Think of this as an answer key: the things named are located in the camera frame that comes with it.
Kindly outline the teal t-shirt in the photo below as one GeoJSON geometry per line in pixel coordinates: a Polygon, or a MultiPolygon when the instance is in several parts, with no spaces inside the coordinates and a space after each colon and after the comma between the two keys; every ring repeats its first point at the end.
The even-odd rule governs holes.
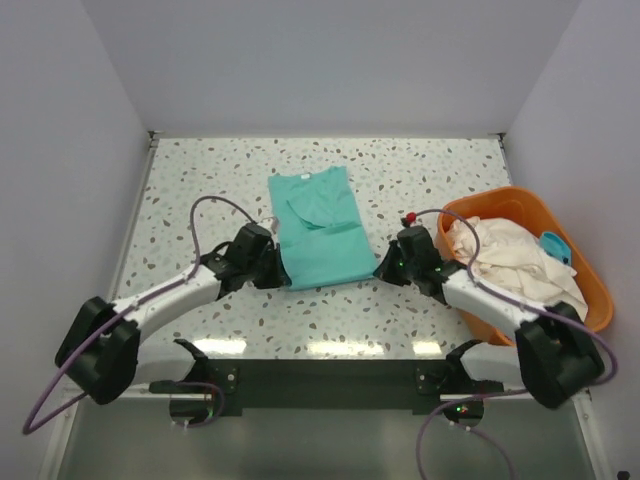
{"type": "Polygon", "coordinates": [[[293,291],[370,278],[370,247],[347,169],[268,179],[284,269],[293,291]]]}

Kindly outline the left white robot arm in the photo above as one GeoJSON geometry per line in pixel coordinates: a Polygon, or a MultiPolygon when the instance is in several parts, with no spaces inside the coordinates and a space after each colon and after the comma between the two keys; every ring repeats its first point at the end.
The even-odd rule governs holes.
{"type": "Polygon", "coordinates": [[[100,333],[66,374],[97,404],[104,405],[133,384],[139,348],[151,334],[180,316],[218,301],[251,282],[258,289],[290,284],[275,242],[275,230],[244,225],[233,241],[205,254],[197,266],[125,301],[100,297],[80,308],[55,357],[62,367],[82,343],[100,333]]]}

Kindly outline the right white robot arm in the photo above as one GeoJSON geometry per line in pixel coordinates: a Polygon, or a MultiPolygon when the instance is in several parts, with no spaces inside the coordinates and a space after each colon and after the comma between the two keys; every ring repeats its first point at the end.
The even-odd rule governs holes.
{"type": "Polygon", "coordinates": [[[440,256],[422,226],[397,234],[374,276],[392,285],[413,285],[511,339],[510,347],[471,341],[448,355],[472,381],[525,388],[539,404],[555,409],[604,374],[592,333],[571,305],[528,303],[470,276],[467,265],[440,256]]]}

